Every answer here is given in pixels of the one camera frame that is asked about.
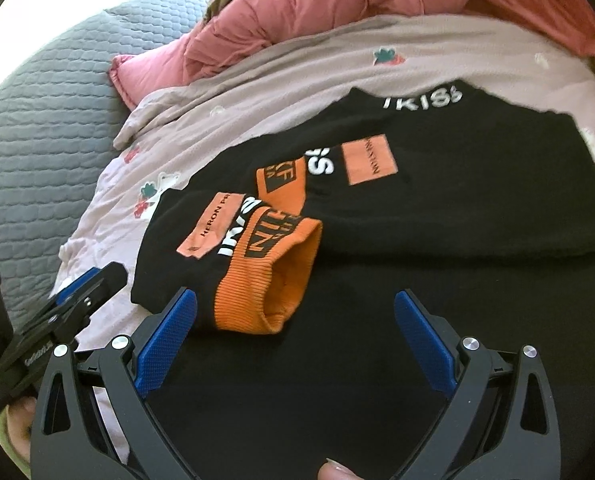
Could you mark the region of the right hand thumb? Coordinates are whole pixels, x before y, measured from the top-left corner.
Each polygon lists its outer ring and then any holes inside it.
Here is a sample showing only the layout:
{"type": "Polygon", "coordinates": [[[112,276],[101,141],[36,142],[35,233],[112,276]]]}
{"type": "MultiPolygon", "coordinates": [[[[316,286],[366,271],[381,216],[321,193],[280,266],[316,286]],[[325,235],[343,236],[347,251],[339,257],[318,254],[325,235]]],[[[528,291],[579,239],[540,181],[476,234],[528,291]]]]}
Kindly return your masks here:
{"type": "Polygon", "coordinates": [[[363,480],[363,478],[336,460],[327,458],[319,468],[317,480],[363,480]]]}

